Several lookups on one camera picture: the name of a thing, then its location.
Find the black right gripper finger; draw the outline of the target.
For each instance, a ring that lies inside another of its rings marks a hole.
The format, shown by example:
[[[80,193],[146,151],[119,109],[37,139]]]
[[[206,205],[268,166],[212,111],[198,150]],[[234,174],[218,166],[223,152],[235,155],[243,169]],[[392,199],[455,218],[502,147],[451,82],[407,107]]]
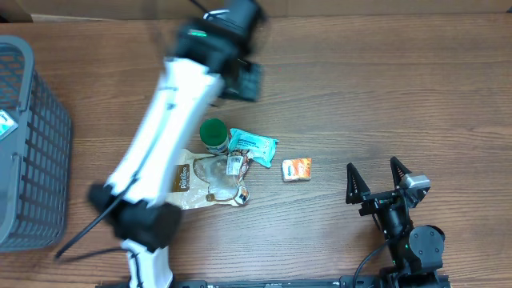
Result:
[[[347,170],[347,188],[346,204],[359,204],[365,201],[366,196],[370,195],[370,188],[365,183],[360,173],[350,162],[346,166]]]
[[[408,180],[411,171],[408,168],[406,168],[397,157],[392,157],[390,159],[390,167],[393,176],[394,186],[396,188],[409,188],[410,184],[408,183]]]

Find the orange tissue pack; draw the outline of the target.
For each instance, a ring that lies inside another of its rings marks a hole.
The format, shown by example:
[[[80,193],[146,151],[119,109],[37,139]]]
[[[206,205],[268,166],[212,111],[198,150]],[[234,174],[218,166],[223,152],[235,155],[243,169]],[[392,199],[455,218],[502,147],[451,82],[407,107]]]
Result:
[[[285,159],[282,162],[282,177],[285,182],[311,180],[311,158]]]

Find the green lid jar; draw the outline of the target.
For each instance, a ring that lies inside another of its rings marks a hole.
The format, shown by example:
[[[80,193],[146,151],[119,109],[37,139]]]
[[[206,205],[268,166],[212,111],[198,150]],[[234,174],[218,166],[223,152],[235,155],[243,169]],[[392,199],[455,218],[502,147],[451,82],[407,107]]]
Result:
[[[228,151],[228,130],[218,118],[205,120],[199,130],[200,139],[211,154],[225,154]]]

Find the teal wet wipes pack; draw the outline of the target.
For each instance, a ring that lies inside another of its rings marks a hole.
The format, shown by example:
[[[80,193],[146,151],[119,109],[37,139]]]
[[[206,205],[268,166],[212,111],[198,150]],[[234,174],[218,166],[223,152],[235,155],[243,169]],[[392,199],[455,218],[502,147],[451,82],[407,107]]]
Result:
[[[279,140],[252,134],[237,128],[230,129],[231,140],[228,151],[249,150],[253,153],[253,160],[265,168],[271,168],[271,162],[276,153]]]

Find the beige snack pouch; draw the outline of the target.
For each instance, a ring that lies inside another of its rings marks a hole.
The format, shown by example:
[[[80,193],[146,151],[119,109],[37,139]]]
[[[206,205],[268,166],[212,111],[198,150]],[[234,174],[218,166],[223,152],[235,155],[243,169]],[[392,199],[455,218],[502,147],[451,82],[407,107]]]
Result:
[[[250,192],[243,178],[252,156],[249,150],[213,155],[183,149],[166,201],[183,210],[212,205],[244,206]]]

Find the teal tissue pack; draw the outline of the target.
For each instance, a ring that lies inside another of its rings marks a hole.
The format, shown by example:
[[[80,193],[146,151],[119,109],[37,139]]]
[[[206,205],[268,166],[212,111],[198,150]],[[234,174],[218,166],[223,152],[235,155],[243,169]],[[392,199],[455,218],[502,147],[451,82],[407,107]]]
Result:
[[[0,111],[0,139],[3,140],[18,128],[18,123],[6,110]]]

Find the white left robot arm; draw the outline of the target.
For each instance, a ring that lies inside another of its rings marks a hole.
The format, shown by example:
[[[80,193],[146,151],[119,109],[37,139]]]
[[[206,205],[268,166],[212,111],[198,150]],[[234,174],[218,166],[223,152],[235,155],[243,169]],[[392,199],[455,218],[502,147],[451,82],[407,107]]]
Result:
[[[193,18],[178,31],[153,99],[129,149],[89,200],[127,256],[127,287],[170,287],[169,244],[182,211],[166,201],[178,157],[218,98],[248,102],[261,93],[262,67],[248,61],[266,16],[253,0],[233,0],[222,14]]]

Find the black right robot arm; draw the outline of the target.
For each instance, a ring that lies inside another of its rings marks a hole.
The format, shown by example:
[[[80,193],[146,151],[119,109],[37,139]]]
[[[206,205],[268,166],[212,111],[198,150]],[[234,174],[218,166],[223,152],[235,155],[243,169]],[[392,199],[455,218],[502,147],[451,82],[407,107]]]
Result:
[[[410,211],[427,195],[431,181],[416,174],[396,157],[390,159],[394,188],[373,194],[353,163],[346,166],[346,203],[356,205],[361,216],[370,215],[384,236],[384,243],[358,265],[349,287],[450,287],[447,276],[440,276],[446,236],[437,226],[415,226]],[[362,277],[365,264],[388,249],[393,265],[380,269],[376,276]]]

